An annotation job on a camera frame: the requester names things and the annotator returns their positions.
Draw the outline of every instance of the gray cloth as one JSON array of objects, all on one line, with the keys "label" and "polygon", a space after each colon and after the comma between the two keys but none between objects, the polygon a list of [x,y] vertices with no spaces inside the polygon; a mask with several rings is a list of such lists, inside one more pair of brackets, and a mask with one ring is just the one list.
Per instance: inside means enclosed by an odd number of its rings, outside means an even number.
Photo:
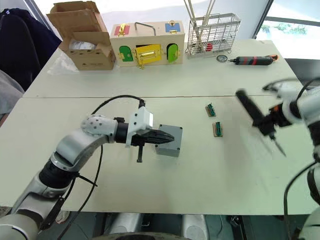
[{"label": "gray cloth", "polygon": [[11,112],[24,92],[19,83],[0,70],[0,119]]}]

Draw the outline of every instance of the green door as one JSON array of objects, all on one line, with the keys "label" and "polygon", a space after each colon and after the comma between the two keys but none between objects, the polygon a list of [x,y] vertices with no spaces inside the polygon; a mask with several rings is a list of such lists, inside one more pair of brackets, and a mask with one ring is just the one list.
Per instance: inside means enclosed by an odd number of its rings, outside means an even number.
[{"label": "green door", "polygon": [[120,52],[120,57],[122,58],[123,62],[133,62],[134,61],[130,47],[121,46],[121,47],[119,47],[119,52]]},{"label": "green door", "polygon": [[171,43],[166,47],[166,59],[169,63],[173,63],[178,59],[178,45]]}]

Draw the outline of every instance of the dark jacket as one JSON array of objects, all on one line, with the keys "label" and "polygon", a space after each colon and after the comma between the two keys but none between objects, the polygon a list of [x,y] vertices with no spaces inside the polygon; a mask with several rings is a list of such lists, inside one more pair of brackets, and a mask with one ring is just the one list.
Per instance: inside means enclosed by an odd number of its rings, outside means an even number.
[{"label": "dark jacket", "polygon": [[26,91],[61,40],[27,10],[0,13],[0,70]]}]

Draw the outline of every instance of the black cable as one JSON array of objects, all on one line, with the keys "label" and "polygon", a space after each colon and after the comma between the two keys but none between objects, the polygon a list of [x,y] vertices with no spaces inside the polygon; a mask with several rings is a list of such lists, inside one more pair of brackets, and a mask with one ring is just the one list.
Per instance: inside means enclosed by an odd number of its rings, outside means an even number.
[{"label": "black cable", "polygon": [[[94,178],[94,184],[97,183],[98,180],[98,176],[99,176],[99,172],[100,172],[100,168],[101,168],[101,162],[102,162],[102,157],[103,157],[103,153],[104,153],[104,147],[101,145],[101,152],[100,152],[100,159],[99,159],[99,164],[98,164],[98,168],[96,170],[96,174],[95,174],[95,178]],[[59,235],[59,237],[57,238],[58,240],[61,240],[61,238],[66,234],[66,232],[69,230],[69,228],[71,227],[71,225],[74,223],[75,219],[78,217],[79,213],[82,211],[82,209],[84,208],[84,206],[87,204],[89,198],[91,197],[91,194],[93,193],[95,189],[95,185],[92,185],[91,190],[88,194],[88,196],[86,197],[85,201],[83,202],[83,204],[81,205],[81,207],[79,208],[79,210],[76,212],[76,214],[73,216],[73,218],[70,220],[70,222],[68,223],[68,225],[64,228],[64,230],[62,231],[62,233]]]},{"label": "black cable", "polygon": [[303,87],[301,88],[298,96],[296,97],[296,100],[298,100],[298,99],[302,96],[302,94],[304,93],[304,91],[306,90],[306,88],[307,88],[314,80],[315,80],[315,79],[312,79],[312,80],[308,81],[305,85],[303,85]]},{"label": "black cable", "polygon": [[222,220],[221,215],[219,215],[219,216],[220,216],[220,221],[221,221],[221,228],[220,228],[218,234],[216,235],[217,238],[219,237],[219,235],[222,233],[222,230],[224,229],[224,221]]},{"label": "black cable", "polygon": [[140,101],[139,107],[140,106],[144,106],[145,105],[145,100],[143,100],[140,97],[137,96],[132,96],[132,95],[119,95],[119,96],[114,96],[112,98],[109,98],[108,100],[104,101],[103,103],[101,103],[91,114],[96,114],[96,112],[102,108],[104,105],[106,105],[107,103],[111,102],[112,100],[115,99],[120,99],[120,98],[131,98],[131,99],[137,99]]},{"label": "black cable", "polygon": [[80,178],[80,179],[82,179],[82,180],[84,180],[84,181],[86,181],[86,182],[88,182],[88,183],[90,183],[90,184],[94,185],[95,187],[98,187],[98,185],[97,185],[97,184],[95,184],[93,181],[89,180],[89,179],[88,179],[88,178],[86,178],[85,176],[81,176],[81,175],[79,174],[78,178]]},{"label": "black cable", "polygon": [[270,82],[268,83],[267,85],[265,85],[262,90],[264,91],[268,91],[268,90],[276,90],[276,89],[273,89],[273,85],[275,84],[278,84],[278,83],[282,83],[282,82],[287,82],[287,81],[297,81],[296,78],[285,78],[285,79],[281,79],[281,80],[277,80],[277,81],[273,81],[273,82]]},{"label": "black cable", "polygon": [[68,199],[72,189],[74,188],[75,182],[76,182],[76,178],[72,179],[72,182],[71,182],[71,185],[69,187],[69,190],[68,190],[68,192],[66,193],[66,195],[64,197],[64,201],[66,201]]},{"label": "black cable", "polygon": [[284,219],[284,224],[285,224],[286,232],[287,232],[289,239],[291,239],[290,222],[288,219],[288,201],[287,201],[289,189],[290,189],[291,185],[295,182],[295,180],[297,180],[298,177],[300,177],[305,171],[307,171],[309,168],[311,168],[316,163],[317,162],[314,161],[314,162],[310,163],[308,166],[306,166],[304,169],[302,169],[300,172],[298,172],[297,175],[295,175],[291,179],[291,181],[289,182],[289,184],[285,188],[284,195],[283,195],[283,211],[284,211],[283,219]]}]

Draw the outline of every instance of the wooden lock box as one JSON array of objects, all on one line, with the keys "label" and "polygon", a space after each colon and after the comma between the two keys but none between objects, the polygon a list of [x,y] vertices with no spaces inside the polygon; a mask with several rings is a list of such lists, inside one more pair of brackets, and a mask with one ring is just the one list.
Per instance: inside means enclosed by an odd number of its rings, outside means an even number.
[{"label": "wooden lock box", "polygon": [[110,42],[120,67],[182,64],[182,21],[135,22],[113,26]]}]

